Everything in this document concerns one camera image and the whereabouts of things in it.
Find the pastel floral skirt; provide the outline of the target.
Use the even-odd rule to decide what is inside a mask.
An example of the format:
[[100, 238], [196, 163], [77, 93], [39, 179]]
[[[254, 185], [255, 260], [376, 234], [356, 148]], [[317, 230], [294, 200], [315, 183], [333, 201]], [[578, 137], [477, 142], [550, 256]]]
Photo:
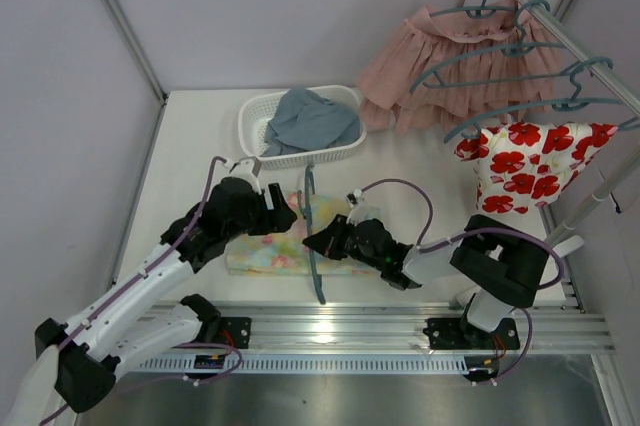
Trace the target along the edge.
[[[306, 222], [301, 213], [305, 197], [293, 191], [285, 193], [288, 206], [297, 219], [285, 233], [266, 236], [244, 235], [226, 248], [225, 263], [232, 275], [245, 276], [309, 276], [309, 249], [302, 244], [307, 237]], [[312, 231], [325, 228], [338, 214], [348, 215], [350, 207], [344, 199], [313, 195], [310, 198]]]

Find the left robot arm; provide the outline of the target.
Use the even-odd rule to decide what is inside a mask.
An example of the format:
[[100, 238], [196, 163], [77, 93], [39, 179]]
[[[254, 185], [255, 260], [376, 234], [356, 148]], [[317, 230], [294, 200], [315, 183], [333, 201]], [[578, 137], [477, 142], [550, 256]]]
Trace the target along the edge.
[[222, 256], [228, 243], [243, 235], [284, 233], [296, 219], [279, 184], [255, 190], [243, 178], [223, 178], [205, 204], [170, 225], [121, 284], [67, 321], [47, 319], [37, 327], [38, 353], [51, 345], [60, 349], [56, 392], [83, 413], [148, 359], [181, 344], [219, 339], [221, 314], [199, 294], [184, 297], [147, 328], [134, 325], [159, 299]]

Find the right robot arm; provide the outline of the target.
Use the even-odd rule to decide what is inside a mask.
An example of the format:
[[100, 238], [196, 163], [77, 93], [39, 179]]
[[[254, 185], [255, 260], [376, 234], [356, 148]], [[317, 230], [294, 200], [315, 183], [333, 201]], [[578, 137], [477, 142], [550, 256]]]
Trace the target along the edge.
[[464, 305], [458, 323], [429, 331], [446, 349], [454, 349], [457, 341], [484, 349], [511, 310], [531, 307], [553, 253], [543, 241], [479, 214], [462, 232], [427, 245], [396, 241], [378, 219], [353, 224], [338, 215], [303, 244], [326, 259], [369, 266], [400, 291], [456, 274], [472, 281], [479, 291]]

